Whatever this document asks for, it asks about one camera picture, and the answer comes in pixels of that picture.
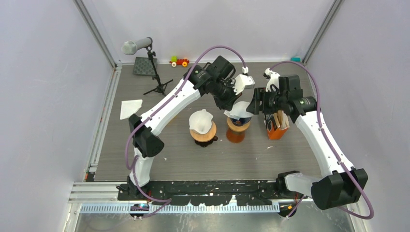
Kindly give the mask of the small wooden ring holder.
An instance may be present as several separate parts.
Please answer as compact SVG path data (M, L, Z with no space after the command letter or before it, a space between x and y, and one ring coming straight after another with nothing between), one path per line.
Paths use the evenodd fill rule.
M227 118L227 124L228 124L229 129L231 129L234 132L244 132L249 128L250 121L248 123L245 123L245 124L241 125L241 126L238 126L238 125L234 124L230 120L230 118Z

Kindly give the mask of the orange coffee filter box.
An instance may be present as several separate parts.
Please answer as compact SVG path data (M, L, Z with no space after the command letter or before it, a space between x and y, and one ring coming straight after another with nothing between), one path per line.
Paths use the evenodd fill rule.
M264 122L269 140L279 140L289 129L289 119L284 111L264 115Z

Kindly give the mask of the white paper coffee filter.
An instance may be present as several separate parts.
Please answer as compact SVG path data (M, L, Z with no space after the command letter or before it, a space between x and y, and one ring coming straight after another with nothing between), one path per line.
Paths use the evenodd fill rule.
M206 109L194 112L189 117L189 129L198 134L206 134L212 128L213 115Z

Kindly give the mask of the amber glass carafe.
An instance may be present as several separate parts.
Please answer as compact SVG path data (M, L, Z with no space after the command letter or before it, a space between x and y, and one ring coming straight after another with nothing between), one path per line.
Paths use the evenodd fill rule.
M228 129L226 131L226 137L231 143L240 143L245 138L245 132L244 131L237 132L237 131Z

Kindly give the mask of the large wooden ring holder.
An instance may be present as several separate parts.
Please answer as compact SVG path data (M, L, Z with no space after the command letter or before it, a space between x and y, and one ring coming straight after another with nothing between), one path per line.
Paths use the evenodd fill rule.
M215 137L217 132L217 126L215 124L214 121L212 121L212 126L210 128L210 130L205 133L205 134L199 134L197 133L195 130L190 130L190 135L192 136L192 138L198 142L209 142L211 140L213 140L213 138Z

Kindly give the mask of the dark brown dripper cup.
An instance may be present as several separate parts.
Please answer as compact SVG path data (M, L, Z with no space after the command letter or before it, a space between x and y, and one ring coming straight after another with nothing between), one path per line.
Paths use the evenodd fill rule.
M215 142L215 141L217 141L217 140L218 140L218 137L217 137L217 136L214 136L214 137L213 137L211 140L209 140L209 141L201 142L201 141L195 140L195 143L196 143L197 145L201 146L201 147L207 147L207 146L209 146L210 144L212 144L213 142Z

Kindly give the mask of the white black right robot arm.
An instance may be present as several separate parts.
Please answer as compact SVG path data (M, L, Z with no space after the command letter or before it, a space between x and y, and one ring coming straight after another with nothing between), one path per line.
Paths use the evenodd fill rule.
M256 88L247 111L255 115L284 112L302 132L319 164L321 178L299 171L280 173L278 196L286 199L295 192L304 194L321 210L356 203L363 196L366 171L355 168L343 154L328 131L316 99L304 96L299 76L280 76L274 83Z

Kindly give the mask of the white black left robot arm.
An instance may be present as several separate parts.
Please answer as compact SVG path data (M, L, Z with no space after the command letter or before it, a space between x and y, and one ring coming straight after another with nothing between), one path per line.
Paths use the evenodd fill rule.
M159 134L165 126L186 106L211 94L216 106L230 110L240 96L233 78L236 70L232 63L222 56L204 66L194 64L183 74L177 86L153 108L138 116L129 116L130 135L126 147L133 146L134 158L126 162L130 170L128 182L130 194L137 200L143 200L148 194L146 184L150 181L153 158L164 148Z

